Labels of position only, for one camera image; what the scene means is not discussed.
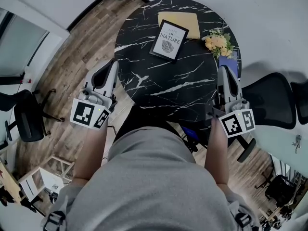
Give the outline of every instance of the black chair backrest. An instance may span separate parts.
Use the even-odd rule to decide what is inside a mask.
[[[243,98],[250,102],[256,125],[293,129],[296,109],[292,90],[280,73],[269,74],[242,89]]]
[[[300,124],[308,123],[308,80],[303,83],[291,82],[297,117]]]
[[[16,104],[25,100],[29,95],[32,95],[28,90],[22,90],[13,95],[8,95],[0,92],[0,110],[9,111]]]
[[[33,95],[29,95],[14,107],[19,135],[24,142],[44,138],[42,110]]]

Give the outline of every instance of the wooden floor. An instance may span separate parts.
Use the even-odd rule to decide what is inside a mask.
[[[47,120],[46,129],[51,135],[43,140],[33,143],[18,143],[16,156],[16,168],[19,175],[24,175],[35,166],[39,165],[51,154],[69,161],[75,161],[83,146],[87,129],[69,122],[73,98],[77,96],[82,87],[83,79],[100,59],[110,59],[114,55],[115,41],[124,20],[138,7],[142,6],[141,0],[104,0],[87,14],[72,30],[70,37],[59,49],[50,65],[41,78],[38,89],[44,96],[48,90],[56,88],[56,94],[50,97],[45,112],[65,117],[64,123]],[[127,117],[133,101],[117,83],[115,96],[118,104],[111,114],[109,124],[119,130]],[[105,155],[114,140],[111,128],[107,134],[107,149]],[[236,161],[242,153],[238,143],[234,143],[229,149],[230,159],[230,187],[239,193],[247,203],[260,216],[258,208],[263,210],[274,209],[272,202],[268,202],[264,195],[264,189],[256,190],[254,185],[260,184],[264,179],[261,173],[271,171],[269,155],[255,149],[245,163]],[[206,150],[200,148],[194,156],[197,163],[204,165]],[[47,213],[51,204],[45,193],[40,194],[43,203],[36,206]]]

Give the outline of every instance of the blue book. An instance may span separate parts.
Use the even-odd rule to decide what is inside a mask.
[[[232,53],[233,57],[228,58],[226,56],[220,56],[219,57],[219,66],[226,65],[231,69],[235,76],[238,77],[238,66],[237,66],[237,51],[233,51]]]

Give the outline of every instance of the gray shirt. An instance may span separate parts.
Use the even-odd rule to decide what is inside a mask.
[[[226,196],[178,136],[154,127],[116,141],[84,187],[60,191],[55,210],[65,212],[62,230],[69,231],[242,230],[239,212],[258,225],[244,200]]]

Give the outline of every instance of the yellow envelope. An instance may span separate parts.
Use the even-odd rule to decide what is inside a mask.
[[[158,13],[158,24],[160,25],[162,20],[166,20],[182,26],[189,30],[187,38],[199,39],[200,29],[198,24],[197,14],[195,13],[184,13],[184,12],[159,12]]]

